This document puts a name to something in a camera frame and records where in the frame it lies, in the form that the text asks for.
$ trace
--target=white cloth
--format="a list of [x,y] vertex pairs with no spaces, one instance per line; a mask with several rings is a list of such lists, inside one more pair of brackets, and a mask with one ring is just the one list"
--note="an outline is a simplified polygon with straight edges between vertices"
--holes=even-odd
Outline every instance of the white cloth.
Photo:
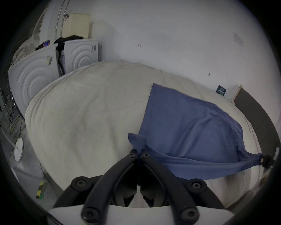
[[[250,122],[222,95],[139,63],[99,62],[51,83],[26,111],[35,153],[63,190],[75,177],[104,174],[127,155],[132,149],[128,133],[138,133],[153,83],[216,104],[241,125],[246,150],[261,152]],[[258,182],[262,172],[255,166],[206,182],[228,207]]]
[[35,52],[35,49],[38,46],[38,36],[39,34],[36,33],[20,45],[19,49],[15,52],[13,56],[11,66],[16,64],[25,56]]

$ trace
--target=yellow black warning tape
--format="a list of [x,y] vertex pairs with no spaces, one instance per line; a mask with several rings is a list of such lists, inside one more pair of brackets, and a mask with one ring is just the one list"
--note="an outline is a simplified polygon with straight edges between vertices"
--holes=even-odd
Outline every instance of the yellow black warning tape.
[[41,181],[38,191],[37,191],[37,195],[36,198],[42,200],[43,199],[43,195],[44,195],[44,191],[43,191],[43,186],[44,186],[44,182]]

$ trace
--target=black label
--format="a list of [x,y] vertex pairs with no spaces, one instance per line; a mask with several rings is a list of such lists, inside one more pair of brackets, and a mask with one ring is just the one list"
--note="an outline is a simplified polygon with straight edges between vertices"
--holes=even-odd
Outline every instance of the black label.
[[224,96],[224,95],[225,95],[225,92],[226,92],[226,89],[223,88],[222,86],[219,85],[219,86],[217,87],[216,93],[219,93],[219,94],[221,94],[222,96]]

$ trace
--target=screw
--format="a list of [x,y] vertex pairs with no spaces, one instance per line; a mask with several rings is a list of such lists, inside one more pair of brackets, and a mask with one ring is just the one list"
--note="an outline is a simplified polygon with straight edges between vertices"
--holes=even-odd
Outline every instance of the screw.
[[87,182],[84,181],[84,180],[78,180],[78,181],[76,182],[76,185],[77,185],[78,187],[85,187],[86,184],[87,184]]
[[142,155],[143,158],[149,158],[150,157],[150,154],[144,154]]
[[201,187],[201,184],[196,182],[192,184],[192,187],[198,189]]
[[81,216],[83,220],[88,223],[97,223],[100,218],[99,211],[93,208],[85,208],[81,212]]
[[134,153],[128,154],[129,157],[134,158],[136,155]]
[[180,217],[185,222],[193,222],[199,218],[199,213],[196,208],[187,208],[182,211]]

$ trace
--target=white wall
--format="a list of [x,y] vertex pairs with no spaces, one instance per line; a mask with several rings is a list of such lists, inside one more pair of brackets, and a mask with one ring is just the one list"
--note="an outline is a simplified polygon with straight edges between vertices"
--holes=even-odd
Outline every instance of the white wall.
[[228,96],[243,85],[281,136],[280,72],[261,26],[241,3],[70,0],[67,13],[92,15],[90,35],[102,42],[103,59],[140,62],[213,90],[221,85]]

